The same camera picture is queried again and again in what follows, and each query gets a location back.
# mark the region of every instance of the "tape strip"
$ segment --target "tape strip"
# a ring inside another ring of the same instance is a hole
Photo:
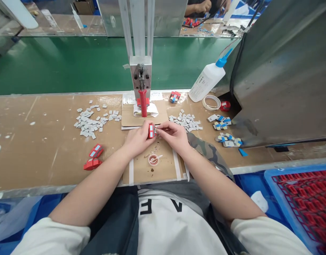
[[[187,167],[187,165],[185,164],[184,162],[184,166],[185,166],[185,171],[187,173],[187,178],[188,178],[188,182],[190,181],[190,171],[189,171],[189,168]]]
[[[131,159],[129,163],[129,168],[128,168],[128,184],[129,186],[133,186],[133,159]]]
[[[182,176],[181,176],[181,170],[179,169],[178,155],[177,152],[175,152],[174,150],[172,150],[172,152],[173,152],[173,160],[175,162],[177,181],[180,181],[182,179]]]
[[[210,98],[210,99],[214,100],[217,103],[217,107],[207,105],[206,102],[205,102],[205,100],[207,98]],[[218,99],[218,97],[213,96],[213,95],[207,95],[207,96],[205,96],[203,98],[202,103],[203,103],[204,108],[207,109],[207,110],[209,110],[209,111],[212,111],[212,110],[213,111],[216,111],[216,110],[218,110],[221,107],[221,101]]]

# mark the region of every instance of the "white t-shirt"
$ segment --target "white t-shirt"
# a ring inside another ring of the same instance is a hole
[[[140,190],[138,254],[227,255],[223,244],[193,202],[172,193]],[[287,227],[267,217],[234,220],[231,231],[251,255],[311,253]],[[24,235],[12,255],[78,255],[90,238],[88,227],[43,218]]]

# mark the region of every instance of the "cardboard box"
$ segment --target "cardboard box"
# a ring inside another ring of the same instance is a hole
[[[93,5],[93,0],[79,1],[79,2],[77,1],[73,3],[79,15],[93,15],[93,13],[95,12],[95,6]]]

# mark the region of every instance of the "white sleeve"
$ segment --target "white sleeve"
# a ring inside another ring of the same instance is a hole
[[[235,219],[231,231],[251,255],[311,255],[290,229],[268,217]]]
[[[11,255],[78,255],[90,239],[89,227],[76,227],[43,218],[24,235]]]

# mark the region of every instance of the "white glue bottle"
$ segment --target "white glue bottle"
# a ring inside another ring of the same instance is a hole
[[[224,77],[225,71],[223,66],[227,62],[227,58],[233,49],[222,58],[220,58],[216,63],[206,65],[198,76],[196,82],[192,86],[189,97],[195,103],[201,101],[215,85]]]

